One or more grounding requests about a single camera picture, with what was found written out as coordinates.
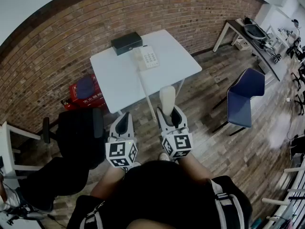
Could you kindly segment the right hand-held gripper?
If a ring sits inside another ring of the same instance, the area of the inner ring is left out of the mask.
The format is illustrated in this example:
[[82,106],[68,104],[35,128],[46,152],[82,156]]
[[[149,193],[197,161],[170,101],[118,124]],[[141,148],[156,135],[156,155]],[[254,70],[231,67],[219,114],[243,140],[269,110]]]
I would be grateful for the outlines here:
[[162,132],[162,146],[165,149],[169,159],[175,161],[187,156],[193,149],[193,136],[189,133],[187,117],[184,112],[174,106],[172,111],[172,124],[175,130],[168,131],[166,117],[160,107],[157,107],[157,121]]

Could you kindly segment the white metal rack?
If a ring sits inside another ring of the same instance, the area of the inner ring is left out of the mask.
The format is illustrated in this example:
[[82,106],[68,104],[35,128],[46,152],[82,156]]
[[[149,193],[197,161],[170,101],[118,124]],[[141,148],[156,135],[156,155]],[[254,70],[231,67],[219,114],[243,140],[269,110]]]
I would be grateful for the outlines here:
[[278,209],[262,229],[280,229],[286,224],[288,229],[300,229],[305,220],[305,160],[300,167],[286,168],[285,174],[295,173],[296,177],[283,200],[262,198],[262,202],[277,205]]

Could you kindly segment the grey round bowl-shaped device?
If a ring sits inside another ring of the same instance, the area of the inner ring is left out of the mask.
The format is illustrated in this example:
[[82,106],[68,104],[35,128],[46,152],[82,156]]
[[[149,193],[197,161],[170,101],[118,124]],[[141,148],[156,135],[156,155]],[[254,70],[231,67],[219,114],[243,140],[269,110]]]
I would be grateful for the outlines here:
[[245,33],[255,40],[263,40],[266,35],[264,31],[257,24],[246,24],[244,25]]

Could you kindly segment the white table leg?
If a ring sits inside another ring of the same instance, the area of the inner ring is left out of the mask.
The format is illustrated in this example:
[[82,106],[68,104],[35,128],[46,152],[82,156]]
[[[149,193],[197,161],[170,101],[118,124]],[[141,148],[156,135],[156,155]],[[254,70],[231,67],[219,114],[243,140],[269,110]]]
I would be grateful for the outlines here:
[[179,92],[184,84],[185,79],[182,79],[178,85],[177,91],[176,91],[176,97],[179,95]]

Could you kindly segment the person's left forearm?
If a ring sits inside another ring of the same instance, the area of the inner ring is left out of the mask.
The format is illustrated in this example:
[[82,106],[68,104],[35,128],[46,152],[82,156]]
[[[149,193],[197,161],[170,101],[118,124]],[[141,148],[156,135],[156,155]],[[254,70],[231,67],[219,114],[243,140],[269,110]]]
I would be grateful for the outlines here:
[[120,167],[109,166],[101,180],[91,191],[90,195],[95,198],[106,200],[117,188],[125,173],[125,170]]

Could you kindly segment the white telephone handset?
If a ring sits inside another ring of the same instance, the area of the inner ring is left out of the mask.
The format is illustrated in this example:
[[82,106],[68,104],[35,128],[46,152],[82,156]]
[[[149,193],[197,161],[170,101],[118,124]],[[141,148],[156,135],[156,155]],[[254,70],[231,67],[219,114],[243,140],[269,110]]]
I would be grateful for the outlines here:
[[176,92],[172,85],[160,89],[161,110],[164,117],[171,115],[175,105]]

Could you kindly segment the person's black shirt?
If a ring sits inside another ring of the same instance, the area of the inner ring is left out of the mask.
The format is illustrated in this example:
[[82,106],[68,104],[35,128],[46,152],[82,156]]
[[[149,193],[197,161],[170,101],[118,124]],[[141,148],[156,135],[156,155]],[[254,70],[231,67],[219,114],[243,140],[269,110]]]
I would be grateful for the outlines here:
[[80,196],[67,229],[127,229],[145,219],[175,229],[249,229],[252,206],[228,176],[198,183],[170,161],[132,168],[106,200]]

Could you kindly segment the small white storage box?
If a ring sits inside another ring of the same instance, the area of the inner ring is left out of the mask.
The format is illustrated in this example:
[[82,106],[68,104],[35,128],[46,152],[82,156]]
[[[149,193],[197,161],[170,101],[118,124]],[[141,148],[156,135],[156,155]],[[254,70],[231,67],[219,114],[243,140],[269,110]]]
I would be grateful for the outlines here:
[[240,51],[245,51],[250,48],[250,45],[244,39],[237,39],[234,45]]

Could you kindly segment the dark blue cap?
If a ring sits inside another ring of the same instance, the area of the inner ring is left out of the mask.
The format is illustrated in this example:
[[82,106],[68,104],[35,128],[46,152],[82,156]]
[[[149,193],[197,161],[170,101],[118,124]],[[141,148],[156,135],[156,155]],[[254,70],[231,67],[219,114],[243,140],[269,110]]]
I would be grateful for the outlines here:
[[95,92],[94,81],[90,75],[81,78],[76,84],[76,96],[78,99],[86,99]]

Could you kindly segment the black bag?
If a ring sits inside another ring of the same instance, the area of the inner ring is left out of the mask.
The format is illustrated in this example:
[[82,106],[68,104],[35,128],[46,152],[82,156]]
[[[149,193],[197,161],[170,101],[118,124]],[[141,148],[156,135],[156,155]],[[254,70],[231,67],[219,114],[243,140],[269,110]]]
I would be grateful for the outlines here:
[[290,159],[292,160],[295,154],[305,154],[305,136],[295,138],[290,143]]

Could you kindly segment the white desk telephone base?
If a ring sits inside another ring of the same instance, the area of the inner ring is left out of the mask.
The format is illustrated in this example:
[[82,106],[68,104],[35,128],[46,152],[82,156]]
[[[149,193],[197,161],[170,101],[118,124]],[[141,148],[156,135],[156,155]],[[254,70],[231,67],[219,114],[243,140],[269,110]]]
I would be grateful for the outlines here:
[[148,45],[133,48],[133,55],[139,71],[146,71],[159,66],[158,59],[153,48]]

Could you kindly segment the dark-topped desk with white legs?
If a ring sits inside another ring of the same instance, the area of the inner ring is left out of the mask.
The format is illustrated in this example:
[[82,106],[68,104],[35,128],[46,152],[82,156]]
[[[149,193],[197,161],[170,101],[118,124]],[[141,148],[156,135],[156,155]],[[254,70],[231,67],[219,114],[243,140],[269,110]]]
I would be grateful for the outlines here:
[[230,42],[232,46],[235,45],[235,43],[238,41],[238,39],[244,40],[249,46],[250,49],[253,50],[255,55],[258,56],[259,59],[261,59],[262,64],[264,65],[264,68],[268,68],[267,73],[270,72],[274,78],[277,81],[282,81],[284,79],[284,76],[287,72],[287,65],[283,61],[283,59],[280,60],[280,62],[275,63],[273,58],[267,54],[267,52],[263,51],[262,49],[259,48],[259,46],[256,46],[255,43],[253,42],[253,39],[250,38],[244,31],[243,26],[240,25],[237,21],[235,20],[227,20],[224,28],[216,41],[213,52],[216,52],[219,48],[220,45],[223,45],[222,41],[225,38],[225,35],[227,34],[227,31],[229,29],[232,29],[235,32],[235,36]]

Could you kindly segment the black metal box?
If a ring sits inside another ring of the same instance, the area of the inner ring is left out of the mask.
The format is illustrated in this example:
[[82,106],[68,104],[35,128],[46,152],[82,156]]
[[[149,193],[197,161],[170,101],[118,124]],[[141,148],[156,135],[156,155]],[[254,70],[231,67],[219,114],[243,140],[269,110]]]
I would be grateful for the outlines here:
[[111,40],[111,46],[118,56],[142,45],[142,38],[137,32],[132,32]]

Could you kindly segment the person's right forearm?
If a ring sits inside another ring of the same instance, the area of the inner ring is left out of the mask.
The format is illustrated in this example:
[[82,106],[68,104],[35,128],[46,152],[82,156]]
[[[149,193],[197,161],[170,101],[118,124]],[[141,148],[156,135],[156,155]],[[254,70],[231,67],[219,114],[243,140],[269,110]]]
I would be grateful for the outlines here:
[[209,179],[213,179],[213,174],[203,166],[192,153],[178,159],[179,165],[192,178],[192,180],[203,183]]

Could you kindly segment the red fire extinguisher box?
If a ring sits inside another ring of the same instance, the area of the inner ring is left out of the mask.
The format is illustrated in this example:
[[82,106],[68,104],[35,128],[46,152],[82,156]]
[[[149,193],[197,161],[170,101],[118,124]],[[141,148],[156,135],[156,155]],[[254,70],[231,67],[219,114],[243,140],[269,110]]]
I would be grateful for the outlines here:
[[93,95],[86,99],[78,99],[76,96],[76,84],[74,83],[69,86],[69,91],[70,91],[70,99],[71,101],[77,105],[79,108],[87,108],[87,107],[107,107],[105,103],[105,99],[102,95],[102,91],[99,87],[99,84],[97,82],[95,74],[89,74],[93,81],[94,81],[94,86],[95,86],[95,92]]

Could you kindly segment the white side table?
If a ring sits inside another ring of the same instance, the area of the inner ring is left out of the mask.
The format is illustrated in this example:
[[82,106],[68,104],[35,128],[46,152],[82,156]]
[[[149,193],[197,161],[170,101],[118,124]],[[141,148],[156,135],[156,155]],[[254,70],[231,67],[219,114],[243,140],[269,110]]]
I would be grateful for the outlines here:
[[42,167],[41,166],[24,166],[24,165],[16,165],[14,161],[13,149],[11,147],[10,140],[10,132],[14,132],[16,134],[40,140],[41,137],[39,135],[21,130],[17,127],[11,126],[5,121],[0,126],[0,157],[2,157],[3,168],[1,171],[5,178],[13,178],[16,176],[17,171],[38,171]]

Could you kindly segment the blue plastic chair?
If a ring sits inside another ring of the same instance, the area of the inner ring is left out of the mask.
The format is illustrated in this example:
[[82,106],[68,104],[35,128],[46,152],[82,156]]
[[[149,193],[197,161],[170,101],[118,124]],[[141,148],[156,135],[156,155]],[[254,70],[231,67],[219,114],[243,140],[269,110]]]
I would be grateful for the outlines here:
[[256,96],[263,96],[264,92],[264,74],[252,68],[244,70],[230,85],[226,96],[213,107],[213,109],[216,109],[223,102],[226,102],[227,119],[212,132],[217,132],[228,123],[241,127],[231,133],[230,136],[252,127],[251,99]]

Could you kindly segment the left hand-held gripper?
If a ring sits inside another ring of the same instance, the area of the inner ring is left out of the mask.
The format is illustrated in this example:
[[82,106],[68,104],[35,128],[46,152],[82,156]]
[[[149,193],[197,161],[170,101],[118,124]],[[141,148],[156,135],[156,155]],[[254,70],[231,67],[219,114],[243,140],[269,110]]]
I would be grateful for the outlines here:
[[[127,132],[129,138],[118,138]],[[110,127],[110,137],[105,144],[106,159],[115,168],[130,169],[138,153],[132,115],[120,115]]]

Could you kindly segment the red fire extinguisher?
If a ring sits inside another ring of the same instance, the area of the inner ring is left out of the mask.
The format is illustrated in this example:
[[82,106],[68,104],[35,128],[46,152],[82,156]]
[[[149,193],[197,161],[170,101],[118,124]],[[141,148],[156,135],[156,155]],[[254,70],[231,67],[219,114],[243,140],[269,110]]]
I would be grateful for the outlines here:
[[68,111],[70,110],[76,110],[78,107],[77,105],[75,105],[71,99],[65,99],[65,100],[61,100],[61,104],[64,106],[64,108]]

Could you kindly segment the black office chair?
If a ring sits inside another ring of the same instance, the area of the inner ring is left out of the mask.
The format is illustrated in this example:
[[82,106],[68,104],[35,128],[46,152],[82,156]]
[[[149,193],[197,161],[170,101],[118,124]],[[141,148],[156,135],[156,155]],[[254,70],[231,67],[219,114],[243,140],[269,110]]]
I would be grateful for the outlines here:
[[50,120],[43,119],[43,139],[57,142],[61,156],[92,170],[105,160],[106,131],[99,108],[65,111],[58,116],[58,128],[50,131]]

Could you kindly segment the black chair base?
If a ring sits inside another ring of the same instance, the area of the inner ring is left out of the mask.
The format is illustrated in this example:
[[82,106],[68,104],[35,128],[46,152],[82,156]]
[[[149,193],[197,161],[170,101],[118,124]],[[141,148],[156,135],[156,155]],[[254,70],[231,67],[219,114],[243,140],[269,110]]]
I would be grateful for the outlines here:
[[305,114],[305,109],[304,109],[304,107],[305,107],[305,100],[302,101],[298,94],[296,94],[295,97],[297,99],[294,99],[294,103],[298,104],[300,106],[300,113],[298,115],[304,115]]
[[301,89],[301,82],[303,82],[305,84],[305,65],[302,64],[299,69],[298,69],[298,74],[299,76],[297,77],[295,75],[295,73],[291,73],[291,75],[293,75],[295,78],[293,79],[293,81],[296,81],[297,82],[297,85],[298,85],[298,91]]

